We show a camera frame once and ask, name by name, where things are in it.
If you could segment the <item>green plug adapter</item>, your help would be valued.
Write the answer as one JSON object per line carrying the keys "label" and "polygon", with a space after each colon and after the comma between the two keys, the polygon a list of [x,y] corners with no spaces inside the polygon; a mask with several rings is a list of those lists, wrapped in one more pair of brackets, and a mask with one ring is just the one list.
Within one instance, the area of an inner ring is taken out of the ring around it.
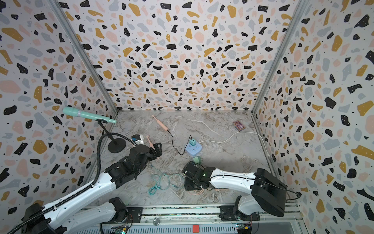
{"label": "green plug adapter", "polygon": [[201,160],[200,157],[194,157],[194,158],[193,158],[193,161],[194,161],[195,163],[198,163],[198,164],[201,164],[201,162],[202,162],[202,160]]}

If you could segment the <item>teal plug adapter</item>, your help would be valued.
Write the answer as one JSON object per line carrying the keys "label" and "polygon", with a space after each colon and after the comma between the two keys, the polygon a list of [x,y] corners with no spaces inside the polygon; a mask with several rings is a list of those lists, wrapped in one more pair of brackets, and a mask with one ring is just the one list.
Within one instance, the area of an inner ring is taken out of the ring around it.
{"label": "teal plug adapter", "polygon": [[196,145],[196,140],[193,139],[193,138],[190,138],[189,139],[189,144],[192,145],[192,146],[195,146]]}

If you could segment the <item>pink toothbrush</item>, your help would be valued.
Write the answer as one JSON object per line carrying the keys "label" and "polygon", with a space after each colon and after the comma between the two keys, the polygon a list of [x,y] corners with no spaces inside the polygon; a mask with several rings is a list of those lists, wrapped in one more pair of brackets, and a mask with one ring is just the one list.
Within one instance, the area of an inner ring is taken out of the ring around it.
{"label": "pink toothbrush", "polygon": [[149,138],[149,135],[146,135],[146,138],[147,138],[147,140],[148,140],[148,143],[149,143],[150,148],[153,148],[153,149],[154,149],[154,146],[153,146],[153,144],[152,144],[152,142],[151,142],[151,140],[150,140],[150,138]]}
{"label": "pink toothbrush", "polygon": [[162,121],[160,121],[159,119],[157,119],[154,115],[152,115],[152,117],[156,120],[156,122],[162,127],[163,130],[165,130],[166,132],[169,132],[169,129],[166,125],[163,124]]}

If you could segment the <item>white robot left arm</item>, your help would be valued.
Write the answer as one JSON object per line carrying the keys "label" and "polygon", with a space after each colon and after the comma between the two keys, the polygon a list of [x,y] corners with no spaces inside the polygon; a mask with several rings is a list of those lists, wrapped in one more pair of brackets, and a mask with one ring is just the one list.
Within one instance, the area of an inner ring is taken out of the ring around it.
{"label": "white robot left arm", "polygon": [[22,234],[73,234],[100,223],[123,223],[131,219],[127,206],[118,198],[84,210],[98,198],[137,179],[147,164],[163,154],[162,144],[151,147],[139,144],[105,169],[98,179],[47,205],[35,204],[26,209]]}

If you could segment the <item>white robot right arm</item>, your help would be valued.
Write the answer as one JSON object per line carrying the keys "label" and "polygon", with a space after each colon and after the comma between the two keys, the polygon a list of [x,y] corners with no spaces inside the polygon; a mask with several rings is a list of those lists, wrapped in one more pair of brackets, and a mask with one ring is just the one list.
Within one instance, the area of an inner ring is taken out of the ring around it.
{"label": "white robot right arm", "polygon": [[249,216],[254,212],[284,216],[287,186],[265,169],[235,173],[190,161],[182,173],[186,191],[230,189],[246,194],[245,197],[238,196],[235,201],[233,214],[236,216]]}

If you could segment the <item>black microphone stand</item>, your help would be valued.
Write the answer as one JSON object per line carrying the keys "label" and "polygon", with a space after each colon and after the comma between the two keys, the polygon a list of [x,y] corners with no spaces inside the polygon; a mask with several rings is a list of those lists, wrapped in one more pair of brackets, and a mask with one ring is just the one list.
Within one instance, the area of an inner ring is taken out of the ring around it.
{"label": "black microphone stand", "polygon": [[[103,134],[109,133],[109,131],[104,126],[104,124],[108,123],[106,120],[97,119],[96,122],[103,129]],[[110,142],[108,144],[108,150],[111,153],[119,153],[125,149],[126,141],[123,138],[114,138],[113,136],[108,136],[108,138],[110,139]]]}

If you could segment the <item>light blue power strip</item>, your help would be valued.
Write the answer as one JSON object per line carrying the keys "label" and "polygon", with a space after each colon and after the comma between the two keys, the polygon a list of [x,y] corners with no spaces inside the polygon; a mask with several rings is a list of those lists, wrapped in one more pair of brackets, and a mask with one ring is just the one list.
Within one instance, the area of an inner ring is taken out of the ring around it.
{"label": "light blue power strip", "polygon": [[202,150],[202,145],[200,143],[196,143],[195,145],[191,145],[190,143],[187,144],[186,152],[192,156],[197,156]]}

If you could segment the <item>small colourful card box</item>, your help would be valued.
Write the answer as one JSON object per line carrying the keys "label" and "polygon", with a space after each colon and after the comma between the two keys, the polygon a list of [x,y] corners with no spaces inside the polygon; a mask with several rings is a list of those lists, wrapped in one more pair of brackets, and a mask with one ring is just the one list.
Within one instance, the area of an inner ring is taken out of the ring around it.
{"label": "small colourful card box", "polygon": [[239,132],[245,129],[245,126],[240,121],[234,121],[233,124]]}

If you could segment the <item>black corrugated conduit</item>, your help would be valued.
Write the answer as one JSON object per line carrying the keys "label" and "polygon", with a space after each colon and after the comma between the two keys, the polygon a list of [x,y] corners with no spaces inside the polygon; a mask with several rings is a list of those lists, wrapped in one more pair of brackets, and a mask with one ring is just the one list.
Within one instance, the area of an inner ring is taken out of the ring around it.
{"label": "black corrugated conduit", "polygon": [[86,187],[83,187],[83,188],[80,188],[79,190],[75,190],[75,192],[73,194],[70,193],[70,195],[68,195],[68,197],[64,197],[62,198],[58,203],[54,203],[52,202],[52,206],[49,207],[49,208],[42,208],[40,211],[37,211],[36,214],[32,214],[29,218],[27,218],[26,220],[23,220],[20,224],[17,224],[16,226],[13,227],[13,229],[11,229],[8,233],[9,234],[15,234],[19,229],[21,229],[23,226],[31,223],[32,221],[38,219],[40,216],[48,213],[48,212],[52,212],[52,211],[56,211],[58,210],[58,208],[60,206],[63,206],[65,204],[67,204],[68,202],[70,201],[75,201],[75,200],[78,200],[78,197],[81,196],[82,194],[86,193],[87,191],[91,190],[91,189],[94,189],[96,186],[95,184],[97,183],[97,181],[99,180],[99,177],[100,177],[100,172],[101,172],[101,144],[102,144],[102,141],[105,137],[108,137],[108,136],[118,136],[120,138],[123,138],[125,141],[129,142],[130,144],[132,144],[133,146],[135,146],[134,142],[122,135],[122,134],[119,134],[119,133],[107,133],[107,134],[103,134],[99,140],[98,140],[98,144],[97,144],[97,159],[96,159],[96,166],[97,166],[97,170],[96,170],[96,175],[93,179],[92,182],[88,182],[86,184]]}

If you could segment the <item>mint green microphone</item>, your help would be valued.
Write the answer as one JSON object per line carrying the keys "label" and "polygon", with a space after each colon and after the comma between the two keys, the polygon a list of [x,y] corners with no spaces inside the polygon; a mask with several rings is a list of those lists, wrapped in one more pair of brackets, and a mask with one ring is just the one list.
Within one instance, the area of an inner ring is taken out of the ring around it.
{"label": "mint green microphone", "polygon": [[85,111],[82,111],[82,110],[79,110],[79,109],[73,108],[73,107],[63,108],[63,113],[65,115],[72,116],[72,117],[81,117],[81,118],[90,119],[90,120],[94,120],[94,121],[101,119],[101,120],[104,120],[108,123],[116,124],[116,120],[111,119],[109,117],[101,116],[101,115],[98,115],[98,114],[92,114],[92,113],[85,112]]}

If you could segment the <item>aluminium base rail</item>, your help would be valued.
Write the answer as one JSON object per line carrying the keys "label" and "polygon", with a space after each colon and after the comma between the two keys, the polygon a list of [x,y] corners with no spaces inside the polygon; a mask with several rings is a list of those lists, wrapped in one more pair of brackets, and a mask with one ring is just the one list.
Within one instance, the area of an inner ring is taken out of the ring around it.
{"label": "aluminium base rail", "polygon": [[129,206],[128,215],[120,223],[103,221],[89,216],[82,225],[80,221],[89,211],[99,214],[109,210],[100,206],[88,206],[69,218],[65,225],[69,234],[306,234],[307,228],[298,207],[288,203],[283,217],[266,212],[255,212],[241,219],[224,219],[231,204],[203,205],[143,205]]}

